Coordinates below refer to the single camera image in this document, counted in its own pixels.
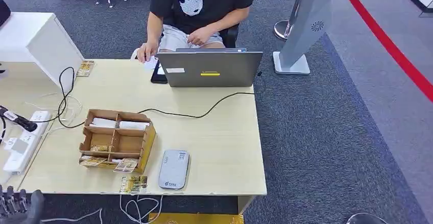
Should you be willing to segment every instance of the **gray device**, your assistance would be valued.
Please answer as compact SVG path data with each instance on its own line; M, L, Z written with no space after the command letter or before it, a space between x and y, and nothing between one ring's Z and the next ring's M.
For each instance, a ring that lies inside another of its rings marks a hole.
M251 86L263 52L159 52L171 87Z
M181 189L185 186L189 153L181 150L165 150L159 171L158 185L162 188Z
M191 48L177 48L176 52L191 52ZM247 48L196 48L194 52L247 52Z

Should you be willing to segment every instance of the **silver laptop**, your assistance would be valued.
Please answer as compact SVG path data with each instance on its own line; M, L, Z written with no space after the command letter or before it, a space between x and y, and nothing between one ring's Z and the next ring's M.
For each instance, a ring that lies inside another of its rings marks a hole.
M171 87L251 86L263 52L159 52Z

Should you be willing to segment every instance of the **white shorts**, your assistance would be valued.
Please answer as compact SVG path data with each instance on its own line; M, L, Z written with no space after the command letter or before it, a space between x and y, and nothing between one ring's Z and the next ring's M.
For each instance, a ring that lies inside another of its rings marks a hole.
M177 48L200 48L203 45L195 45L192 43L188 43L188 34L182 32L180 29L175 28L171 25L163 25L164 30L162 33L164 36L161 38L161 43L159 44L159 49L169 49L171 51L176 51ZM220 33L213 34L206 43L221 43L223 44L223 39L220 36Z

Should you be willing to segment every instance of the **yellow mat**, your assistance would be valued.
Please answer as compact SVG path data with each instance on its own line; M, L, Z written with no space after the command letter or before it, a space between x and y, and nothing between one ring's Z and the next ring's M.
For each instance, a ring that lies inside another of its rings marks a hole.
M149 220L157 213L150 213ZM152 224L244 224L241 215L161 213Z

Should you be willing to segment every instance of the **desk leg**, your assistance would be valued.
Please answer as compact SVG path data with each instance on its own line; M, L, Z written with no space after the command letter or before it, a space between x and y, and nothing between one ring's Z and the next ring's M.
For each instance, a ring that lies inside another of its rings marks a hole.
M256 198L256 195L238 196L237 197L237 210L239 215L242 215L244 211L250 206L250 203Z

